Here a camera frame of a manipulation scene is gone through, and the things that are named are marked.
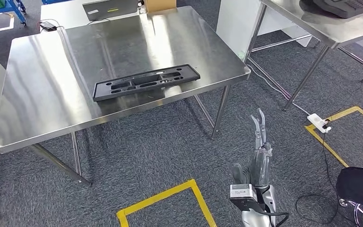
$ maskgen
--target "power strip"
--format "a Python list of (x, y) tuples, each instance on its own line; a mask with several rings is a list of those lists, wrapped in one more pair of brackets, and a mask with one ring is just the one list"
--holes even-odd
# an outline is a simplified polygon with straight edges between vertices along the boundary
[(307, 119), (322, 133), (327, 133), (332, 129), (330, 126), (327, 126), (329, 120), (323, 120), (316, 113), (308, 115)]

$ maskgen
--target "robotic arm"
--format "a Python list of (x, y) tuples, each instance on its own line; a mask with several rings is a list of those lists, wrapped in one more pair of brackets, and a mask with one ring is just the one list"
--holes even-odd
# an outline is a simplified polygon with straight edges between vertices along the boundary
[[(251, 115), (256, 127), (252, 173), (248, 167), (233, 165), (230, 201), (242, 211), (245, 227), (278, 227), (288, 219), (289, 213), (276, 213), (275, 188), (269, 184), (272, 148), (266, 141), (264, 113), (261, 109), (258, 113), (261, 120)], [(276, 224), (276, 216), (285, 218)]]

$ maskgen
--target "power adapter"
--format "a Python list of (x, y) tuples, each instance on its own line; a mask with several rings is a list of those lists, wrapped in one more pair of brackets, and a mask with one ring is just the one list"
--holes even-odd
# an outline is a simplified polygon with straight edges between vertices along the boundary
[(51, 31), (56, 31), (58, 29), (57, 26), (49, 23), (48, 21), (41, 21), (40, 22), (40, 27), (45, 30), (45, 31), (48, 31), (48, 32), (51, 32)]

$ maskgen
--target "wire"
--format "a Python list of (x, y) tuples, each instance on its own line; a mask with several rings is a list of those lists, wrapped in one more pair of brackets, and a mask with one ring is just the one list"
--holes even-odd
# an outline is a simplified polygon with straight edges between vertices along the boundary
[(39, 23), (40, 23), (41, 21), (46, 21), (46, 20), (53, 20), (53, 21), (55, 21), (55, 22), (58, 24), (58, 26), (60, 26), (59, 22), (58, 22), (57, 20), (55, 20), (55, 19), (42, 19), (42, 20), (40, 20), (40, 21), (39, 21)]
[(251, 183), (251, 171), (250, 171), (250, 168), (248, 168), (248, 167), (245, 168), (245, 170), (243, 170), (243, 174), (246, 177), (246, 182)]
[(52, 20), (52, 21), (55, 21), (55, 22), (58, 24), (58, 26), (56, 26), (56, 28), (61, 27), (61, 28), (65, 29), (65, 27), (61, 26), (61, 25), (59, 24), (59, 22), (58, 22), (57, 20), (55, 20), (55, 19), (42, 19), (42, 20), (38, 21), (37, 26), (38, 26), (38, 28), (39, 28), (39, 29), (40, 29), (40, 23), (41, 23), (42, 21), (46, 21), (46, 20)]
[(90, 21), (88, 24), (86, 25), (90, 25), (91, 23), (93, 22), (97, 22), (97, 21), (102, 21), (102, 20), (107, 20), (107, 21), (110, 21), (108, 18), (104, 18), (104, 19), (100, 19), (100, 20), (93, 20), (93, 21)]
[(328, 221), (326, 222), (321, 222), (321, 221), (316, 221), (316, 220), (313, 220), (311, 218), (306, 218), (304, 217), (299, 211), (298, 211), (298, 208), (297, 208), (297, 204), (300, 200), (302, 199), (305, 199), (305, 198), (309, 198), (309, 197), (321, 197), (321, 198), (324, 198), (324, 199), (329, 199), (323, 195), (318, 195), (318, 194), (309, 194), (309, 195), (303, 195), (303, 196), (300, 196), (298, 197), (298, 199), (295, 201), (295, 211), (298, 213), (298, 215), (300, 215), (300, 217), (302, 219), (305, 219), (305, 220), (308, 220), (308, 221), (311, 221), (311, 222), (315, 222), (317, 224), (322, 224), (322, 225), (327, 225), (327, 224), (330, 224), (334, 219), (335, 217), (337, 216), (337, 214), (341, 215), (344, 219), (350, 221), (351, 223), (355, 224), (354, 221), (352, 221), (351, 219), (347, 218), (346, 216), (344, 216), (342, 213), (339, 212), (339, 195), (337, 193), (337, 190), (336, 188), (334, 187), (333, 183), (332, 183), (332, 180), (330, 179), (330, 175), (329, 175), (329, 164), (328, 164), (328, 160), (327, 160), (327, 157), (326, 157), (326, 151), (325, 151), (325, 137), (326, 137), (326, 133), (323, 134), (323, 142), (322, 142), (322, 151), (323, 151), (323, 156), (325, 158), (325, 165), (326, 165), (326, 174), (327, 174), (327, 177), (328, 177), (328, 180), (329, 180), (329, 183), (330, 183), (330, 186), (332, 186), (333, 190), (335, 191), (336, 193), (336, 198), (337, 198), (337, 203), (336, 203), (336, 210), (332, 216), (332, 218), (330, 218)]
[[(285, 97), (285, 99), (286, 100), (289, 100), (289, 98), (286, 96), (286, 95), (284, 95), (283, 94), (283, 92), (281, 92), (279, 89), (276, 89), (274, 86), (272, 86), (269, 82), (268, 82), (268, 80), (267, 79), (265, 79), (265, 77), (263, 77), (263, 76), (261, 76), (261, 75), (259, 75), (254, 69), (253, 69), (253, 67), (252, 66), (250, 66), (250, 65), (247, 65), (253, 72), (254, 72), (254, 74), (255, 75), (257, 75), (257, 76), (259, 76), (259, 77), (261, 77), (273, 90), (275, 90), (275, 91), (277, 91), (277, 92), (279, 92), (280, 94), (282, 94), (283, 95), (283, 97)], [(307, 111), (305, 111), (303, 108), (301, 108), (299, 105), (296, 105), (295, 103), (293, 103), (293, 105), (295, 105), (297, 108), (299, 108), (300, 110), (302, 110), (304, 113), (306, 113), (307, 115), (310, 115), (310, 113), (308, 113)]]
[[(363, 86), (363, 83), (361, 83), (361, 85), (360, 85), (360, 86), (359, 86), (356, 90), (352, 91), (352, 92), (350, 93), (350, 95), (348, 96), (348, 98), (347, 98), (347, 99), (351, 98), (351, 96), (353, 96), (354, 92), (356, 92), (356, 91), (358, 91), (358, 90), (361, 90), (362, 86)], [(333, 115), (335, 115), (336, 113), (338, 113), (341, 109), (343, 109), (343, 107), (345, 107), (345, 105), (342, 105), (342, 106), (341, 106), (338, 110), (336, 110), (335, 112), (333, 112), (330, 116), (333, 116)]]
[(289, 218), (290, 214), (288, 212), (280, 212), (280, 213), (266, 213), (266, 212), (260, 212), (260, 211), (255, 211), (259, 214), (262, 215), (266, 215), (266, 216), (284, 216), (284, 218), (279, 221), (279, 223), (276, 224), (276, 226), (273, 226), (272, 223), (272, 227), (279, 227), (281, 226), (283, 223), (285, 223), (287, 221), (287, 219)]

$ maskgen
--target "metal chair leg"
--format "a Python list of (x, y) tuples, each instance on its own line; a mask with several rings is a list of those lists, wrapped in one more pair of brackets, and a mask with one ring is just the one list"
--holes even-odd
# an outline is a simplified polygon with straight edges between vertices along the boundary
[(347, 207), (348, 203), (344, 199), (339, 199), (339, 203), (342, 207)]
[(354, 206), (354, 221), (357, 226), (360, 226), (360, 223), (358, 221), (358, 208), (360, 208), (360, 204), (356, 204)]

